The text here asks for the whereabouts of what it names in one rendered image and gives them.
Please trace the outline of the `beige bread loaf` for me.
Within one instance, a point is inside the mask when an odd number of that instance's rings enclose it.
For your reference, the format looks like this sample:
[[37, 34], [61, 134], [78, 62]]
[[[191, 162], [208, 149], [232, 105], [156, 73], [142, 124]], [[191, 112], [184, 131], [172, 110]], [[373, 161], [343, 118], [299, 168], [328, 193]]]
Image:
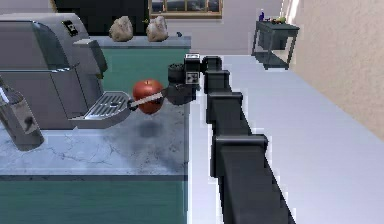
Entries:
[[166, 40], [169, 35], [165, 18], [163, 16], [157, 16], [151, 19], [147, 26], [146, 34], [149, 42], [162, 42]]
[[114, 42], [127, 42], [133, 38], [133, 26], [128, 16], [114, 21], [109, 29], [109, 37]]

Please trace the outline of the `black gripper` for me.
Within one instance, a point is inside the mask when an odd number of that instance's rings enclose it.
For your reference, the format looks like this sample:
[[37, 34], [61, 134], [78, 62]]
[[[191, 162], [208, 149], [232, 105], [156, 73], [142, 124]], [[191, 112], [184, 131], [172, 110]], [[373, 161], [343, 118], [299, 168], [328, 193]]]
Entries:
[[127, 103], [127, 107], [131, 111], [135, 111], [140, 105], [145, 103], [154, 102], [160, 104], [165, 97], [173, 105], [187, 104], [196, 99], [196, 85], [186, 83], [186, 72], [183, 64], [174, 63], [168, 66], [167, 90], [162, 89], [158, 93], [146, 96], [139, 100], [130, 100]]

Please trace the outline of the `green kitchen counter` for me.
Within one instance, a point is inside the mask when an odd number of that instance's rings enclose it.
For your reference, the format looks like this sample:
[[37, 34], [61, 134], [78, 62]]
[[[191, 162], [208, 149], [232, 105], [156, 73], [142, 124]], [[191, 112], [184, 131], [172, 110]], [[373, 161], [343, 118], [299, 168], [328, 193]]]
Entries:
[[20, 152], [0, 126], [0, 224], [186, 224], [186, 106], [108, 129], [47, 130]]

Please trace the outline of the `dark grey side table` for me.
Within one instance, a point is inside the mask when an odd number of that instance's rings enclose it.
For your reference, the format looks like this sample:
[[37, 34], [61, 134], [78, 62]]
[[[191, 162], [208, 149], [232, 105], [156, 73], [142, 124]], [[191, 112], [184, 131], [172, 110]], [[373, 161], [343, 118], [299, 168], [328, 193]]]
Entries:
[[[257, 21], [251, 55], [263, 65], [265, 70], [269, 68], [288, 70], [299, 30], [299, 27], [291, 24]], [[283, 60], [273, 51], [285, 50], [289, 38], [292, 38], [292, 41], [289, 46], [288, 56], [286, 60]]]

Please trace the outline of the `red apple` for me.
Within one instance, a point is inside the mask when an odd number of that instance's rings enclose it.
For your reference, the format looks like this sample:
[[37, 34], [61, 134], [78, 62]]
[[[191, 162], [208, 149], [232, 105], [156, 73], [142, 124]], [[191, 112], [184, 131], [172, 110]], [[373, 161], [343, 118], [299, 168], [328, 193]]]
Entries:
[[[145, 97], [148, 97], [150, 95], [159, 93], [163, 89], [163, 85], [155, 80], [155, 79], [146, 79], [138, 81], [133, 86], [133, 98], [134, 100], [140, 100]], [[163, 98], [152, 100], [150, 102], [141, 104], [138, 106], [138, 108], [144, 113], [144, 114], [154, 114], [157, 111], [159, 111], [163, 105]]]

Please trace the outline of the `wooden framed window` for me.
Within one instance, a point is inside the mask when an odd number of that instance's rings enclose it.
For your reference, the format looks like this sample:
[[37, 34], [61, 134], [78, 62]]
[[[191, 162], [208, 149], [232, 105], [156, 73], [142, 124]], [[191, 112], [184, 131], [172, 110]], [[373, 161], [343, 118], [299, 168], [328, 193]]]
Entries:
[[221, 19], [223, 0], [147, 0], [151, 18]]

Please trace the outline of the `grey coffee machine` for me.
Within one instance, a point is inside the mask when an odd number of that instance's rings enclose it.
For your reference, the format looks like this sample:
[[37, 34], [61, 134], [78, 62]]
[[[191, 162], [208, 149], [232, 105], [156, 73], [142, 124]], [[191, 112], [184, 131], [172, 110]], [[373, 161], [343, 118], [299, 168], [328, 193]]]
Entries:
[[74, 13], [0, 15], [0, 76], [26, 98], [43, 130], [105, 129], [130, 114], [130, 96], [105, 91], [107, 62]]

